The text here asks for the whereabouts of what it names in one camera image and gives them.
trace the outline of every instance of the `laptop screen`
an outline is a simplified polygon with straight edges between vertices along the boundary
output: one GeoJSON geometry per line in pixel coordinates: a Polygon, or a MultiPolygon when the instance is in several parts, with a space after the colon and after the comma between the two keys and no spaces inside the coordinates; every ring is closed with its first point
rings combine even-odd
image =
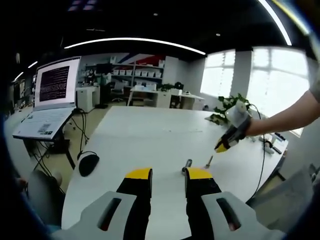
{"type": "Polygon", "coordinates": [[[37,69],[34,107],[65,107],[75,103],[80,57],[52,62],[37,69]]]}

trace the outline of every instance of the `sticker on laptop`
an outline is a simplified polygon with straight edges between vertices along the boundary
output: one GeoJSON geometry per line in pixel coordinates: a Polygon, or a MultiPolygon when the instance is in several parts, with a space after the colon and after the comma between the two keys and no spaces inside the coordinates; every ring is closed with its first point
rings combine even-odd
{"type": "Polygon", "coordinates": [[[51,124],[43,124],[42,127],[40,127],[38,133],[43,135],[48,130],[51,124]]]}

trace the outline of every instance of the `wall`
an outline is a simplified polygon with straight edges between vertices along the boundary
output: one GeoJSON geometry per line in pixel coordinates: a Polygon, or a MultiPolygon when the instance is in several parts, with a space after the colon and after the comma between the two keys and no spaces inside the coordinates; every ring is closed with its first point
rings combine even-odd
{"type": "MultiPolygon", "coordinates": [[[[231,95],[237,93],[247,95],[251,65],[251,51],[237,51],[235,53],[234,74],[231,86],[231,95]]],[[[314,82],[317,75],[318,63],[315,60],[307,59],[309,67],[310,84],[314,82]]],[[[220,102],[215,97],[200,93],[201,82],[205,67],[205,58],[191,62],[187,66],[187,81],[184,89],[192,94],[205,98],[205,104],[212,109],[220,106],[220,102]]],[[[284,137],[289,141],[286,160],[280,170],[280,173],[287,179],[298,171],[304,164],[313,163],[320,167],[320,119],[306,126],[301,137],[297,137],[291,132],[283,132],[284,137]]]]}

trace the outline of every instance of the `window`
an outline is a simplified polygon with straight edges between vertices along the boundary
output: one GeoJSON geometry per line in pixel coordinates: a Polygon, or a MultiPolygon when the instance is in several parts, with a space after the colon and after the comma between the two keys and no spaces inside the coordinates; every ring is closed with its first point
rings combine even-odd
{"type": "Polygon", "coordinates": [[[213,97],[229,97],[234,77],[235,50],[208,55],[205,60],[200,92],[213,97]]]}
{"type": "MultiPolygon", "coordinates": [[[[253,50],[247,99],[266,117],[294,104],[309,89],[309,72],[304,52],[275,47],[253,50]]],[[[292,132],[301,136],[303,128],[292,132]]]]}

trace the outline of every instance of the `laptop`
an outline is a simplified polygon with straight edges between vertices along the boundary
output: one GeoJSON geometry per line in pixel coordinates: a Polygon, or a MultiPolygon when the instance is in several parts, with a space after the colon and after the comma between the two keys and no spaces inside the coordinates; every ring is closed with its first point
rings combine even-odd
{"type": "Polygon", "coordinates": [[[14,130],[17,139],[52,140],[76,108],[80,57],[37,68],[32,112],[14,130]]]}

